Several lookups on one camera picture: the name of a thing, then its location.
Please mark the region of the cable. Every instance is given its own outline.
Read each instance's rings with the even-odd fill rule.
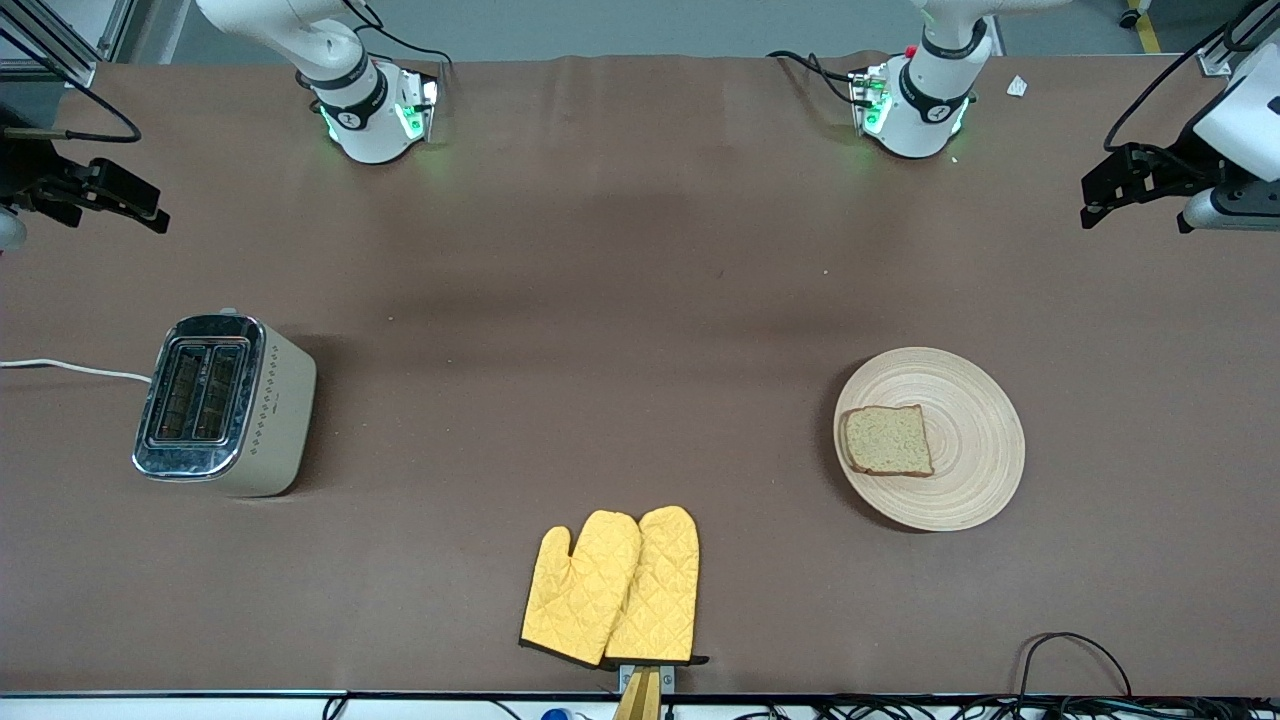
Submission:
[[[82,83],[81,81],[73,78],[67,72],[64,72],[61,68],[59,68],[52,61],[50,61],[49,58],[41,58],[38,53],[36,53],[35,50],[32,50],[31,47],[28,47],[24,42],[19,42],[18,38],[14,37],[13,33],[10,33],[8,29],[5,29],[3,27],[0,27],[0,37],[4,37],[5,40],[8,40],[14,47],[17,47],[18,50],[22,50],[22,53],[24,55],[27,55],[28,58],[31,58],[32,60],[35,60],[36,63],[38,63],[40,67],[42,67],[46,70],[49,70],[49,72],[54,73],[55,76],[58,76],[67,85],[70,85],[76,90],[83,92],[86,97],[88,97],[93,102],[97,102],[97,105],[100,108],[102,108],[108,113],[115,115],[115,118],[118,120],[120,120],[122,123],[124,123],[124,127],[129,128],[129,135],[99,135],[96,132],[78,132],[78,131],[72,131],[72,129],[67,129],[67,131],[42,131],[42,132],[45,132],[45,133],[49,133],[49,132],[59,133],[61,137],[59,137],[58,140],[88,140],[88,141],[92,141],[92,142],[137,142],[137,141],[142,140],[142,131],[138,129],[138,126],[133,124],[133,120],[131,120],[124,113],[119,111],[115,108],[115,105],[111,105],[106,100],[102,100],[96,92],[93,92],[92,90],[90,90],[88,87],[86,87],[84,83]],[[10,132],[9,132],[8,128],[5,129],[5,135],[10,136],[10,137],[19,137],[19,135],[17,135],[17,133],[15,135],[10,135]]]
[[[138,375],[136,373],[120,373],[116,370],[102,370],[99,368],[88,368],[86,365],[76,365],[73,363],[63,363],[61,360],[50,360],[47,357],[40,357],[36,360],[0,361],[0,369],[22,369],[22,368],[61,368],[64,370],[74,370],[77,373],[88,373],[91,375],[105,375],[108,378],[125,378],[129,380],[140,380],[151,384],[151,378],[146,375]]]
[[[346,5],[348,10],[351,10],[352,15],[356,15],[357,18],[360,18],[360,22],[365,23],[366,26],[369,26],[369,27],[383,27],[383,24],[384,24],[383,23],[383,18],[379,17],[378,15],[378,10],[375,10],[371,6],[369,6],[367,3],[361,3],[361,5],[366,10],[369,10],[369,15],[370,15],[369,18],[366,18],[364,15],[364,13],[361,13],[358,9],[356,9],[356,4],[352,3],[352,0],[342,0],[342,4]]]
[[[338,720],[343,710],[347,710],[347,701],[351,700],[351,693],[343,693],[338,697],[330,697],[324,703],[324,710],[320,711],[320,720]]]
[[[831,88],[831,92],[836,97],[840,97],[841,100],[844,100],[845,102],[847,102],[850,105],[855,105],[858,108],[870,108],[872,106],[872,104],[868,102],[867,100],[854,100],[846,92],[842,92],[838,87],[836,87],[836,83],[833,81],[838,79],[841,82],[849,82],[849,74],[844,74],[842,76],[842,74],[833,73],[833,72],[823,68],[822,67],[822,61],[818,60],[818,55],[815,55],[814,53],[809,53],[808,58],[800,58],[800,55],[796,55],[795,53],[792,53],[790,50],[774,50],[773,53],[769,53],[768,56],[769,58],[780,58],[780,59],[783,59],[783,60],[795,60],[796,63],[800,63],[800,65],[803,65],[810,73],[817,73],[818,77],[822,78],[822,82],[827,83],[827,87]],[[850,73],[859,72],[859,70],[865,70],[865,69],[867,68],[858,68],[856,70],[850,70]]]
[[[403,40],[401,40],[399,37],[396,37],[394,35],[387,32],[387,29],[384,29],[381,26],[375,26],[375,24],[371,24],[371,23],[365,23],[362,26],[356,26],[356,27],[351,28],[351,31],[355,32],[356,35],[360,35],[362,31],[366,31],[366,29],[371,29],[371,31],[376,32],[378,35],[381,35],[383,37],[387,37],[392,42],[396,42],[397,45],[399,45],[402,47],[408,47],[410,50],[413,50],[415,53],[422,53],[425,55],[439,55],[449,65],[453,64],[453,58],[451,58],[449,54],[445,53],[444,50],[433,50],[430,47],[420,47],[420,46],[413,45],[411,42],[406,42]]]
[[[500,707],[503,712],[506,712],[507,715],[511,715],[512,717],[515,717],[515,720],[524,720],[524,717],[521,717],[520,715],[516,715],[515,710],[507,707],[506,703],[498,702],[497,700],[490,700],[489,702],[492,702],[492,703],[497,705],[498,707]]]
[[[739,715],[733,720],[755,720],[756,717],[763,717],[765,720],[791,720],[791,717],[787,716],[786,711],[783,711],[777,705],[769,703],[765,705],[764,707],[768,708],[768,712],[748,712],[746,715]]]
[[[1027,682],[1030,679],[1032,659],[1036,656],[1036,651],[1039,650],[1039,646],[1057,638],[1071,638],[1074,641],[1087,643],[1101,651],[1102,655],[1106,655],[1107,660],[1110,660],[1111,664],[1115,665],[1115,669],[1120,673],[1120,679],[1124,680],[1125,697],[1133,697],[1133,684],[1129,682],[1129,674],[1124,671],[1124,666],[1120,665],[1120,661],[1116,660],[1116,656],[1111,655],[1111,651],[1102,647],[1101,643],[1098,643],[1094,639],[1087,638],[1079,633],[1046,633],[1039,639],[1033,642],[1029,648],[1027,648],[1027,659],[1023,662],[1023,682],[1021,685],[1019,685],[1018,688],[1018,700],[1014,701],[1014,706],[1010,712],[1014,717],[1018,719],[1023,717],[1023,705],[1027,702]]]
[[[1132,118],[1133,114],[1138,111],[1138,108],[1140,108],[1143,102],[1146,102],[1147,99],[1151,97],[1151,94],[1155,92],[1156,88],[1160,87],[1161,83],[1164,83],[1169,78],[1169,76],[1174,74],[1174,72],[1176,72],[1178,68],[1183,65],[1183,63],[1194,58],[1196,54],[1199,53],[1202,49],[1204,49],[1204,46],[1207,46],[1210,42],[1212,42],[1215,37],[1221,35],[1222,44],[1226,45],[1229,50],[1235,50],[1235,47],[1233,47],[1235,41],[1231,38],[1231,32],[1235,29],[1235,26],[1238,26],[1249,13],[1262,6],[1262,3],[1265,1],[1266,0],[1252,0],[1239,13],[1236,13],[1234,18],[1222,23],[1204,37],[1199,38],[1199,41],[1192,45],[1185,53],[1179,55],[1178,59],[1175,59],[1167,68],[1161,70],[1161,73],[1156,76],[1156,79],[1151,81],[1151,85],[1148,85],[1147,88],[1138,95],[1138,97],[1129,105],[1129,108],[1126,108],[1125,111],[1120,114],[1120,118],[1116,119],[1115,124],[1111,126],[1111,129],[1107,131],[1106,138],[1102,140],[1102,149],[1106,150],[1107,152],[1115,152],[1116,150],[1119,150],[1120,147],[1115,145],[1115,138],[1116,135],[1120,132],[1120,128],[1124,127],[1126,122],[1129,122],[1129,118]],[[1143,145],[1143,149],[1152,152],[1157,152],[1167,159],[1172,159],[1172,154],[1165,151],[1165,149],[1162,147]],[[1192,170],[1194,172],[1196,176],[1203,177],[1203,173],[1201,173],[1199,170],[1194,169]]]
[[[1261,8],[1265,3],[1267,3],[1267,0],[1253,0],[1252,3],[1242,8],[1240,12],[1236,13],[1234,18],[1228,20],[1226,26],[1222,28],[1224,47],[1226,47],[1231,53],[1253,53],[1254,50],[1258,49],[1261,41],[1256,40],[1253,42],[1243,42],[1243,44],[1236,41],[1235,28],[1244,22],[1244,18],[1247,18],[1251,13]],[[1253,29],[1257,29],[1257,26],[1251,28],[1249,32],[1253,32]]]
[[[800,55],[797,55],[797,54],[795,54],[795,53],[792,53],[790,50],[774,50],[773,53],[769,53],[768,55],[765,55],[765,58],[783,58],[786,60],[794,60],[794,61],[800,63],[801,65],[804,65],[812,73],[820,72],[820,73],[824,73],[831,79],[840,79],[840,81],[849,82],[849,76],[842,76],[842,74],[832,73],[829,70],[823,70],[818,65],[809,64],[809,60],[806,58],[801,58]]]

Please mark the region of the toaster slot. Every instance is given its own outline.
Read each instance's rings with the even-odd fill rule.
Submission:
[[[202,442],[218,442],[227,437],[227,416],[232,406],[239,368],[241,347],[219,346],[209,364],[209,379],[205,383],[205,397],[196,420],[195,438]]]
[[[174,354],[169,372],[160,386],[163,402],[156,404],[156,439],[182,439],[186,436],[189,411],[196,400],[200,372],[207,351],[201,346],[183,346]]]

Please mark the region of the white cable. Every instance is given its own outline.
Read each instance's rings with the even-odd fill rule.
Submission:
[[[61,368],[64,370],[74,370],[77,373],[88,373],[91,375],[106,375],[109,378],[125,378],[129,380],[142,380],[151,384],[151,378],[146,375],[138,375],[134,373],[118,373],[115,370],[101,370],[99,368],[86,368],[84,365],[74,365],[72,363],[63,363],[61,360],[49,360],[47,357],[40,357],[37,360],[0,360],[0,368]]]

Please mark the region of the wooden plate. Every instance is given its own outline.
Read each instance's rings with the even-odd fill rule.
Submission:
[[[933,456],[928,478],[854,471],[845,457],[841,419],[868,405],[919,404]],[[932,347],[901,347],[859,368],[836,402],[840,466],[858,495],[884,515],[922,530],[963,530],[992,519],[1014,497],[1027,441],[1014,404],[973,363]]]

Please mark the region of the green light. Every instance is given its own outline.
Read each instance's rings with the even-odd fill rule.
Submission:
[[[888,117],[888,111],[892,109],[893,99],[888,92],[882,94],[876,105],[867,110],[867,119],[863,122],[863,129],[870,135],[879,133],[879,131],[884,128],[884,118]]]
[[[404,135],[410,140],[417,140],[422,137],[422,114],[413,108],[402,108],[399,104],[396,105],[396,115],[401,119],[401,124],[404,127]]]
[[[338,131],[333,129],[333,120],[329,119],[329,113],[320,108],[320,117],[324,118],[324,124],[329,128],[329,140],[338,142]]]
[[[951,135],[960,132],[960,124],[964,122],[964,111],[969,109],[969,101],[965,100],[960,109],[956,110],[956,122],[951,126]]]

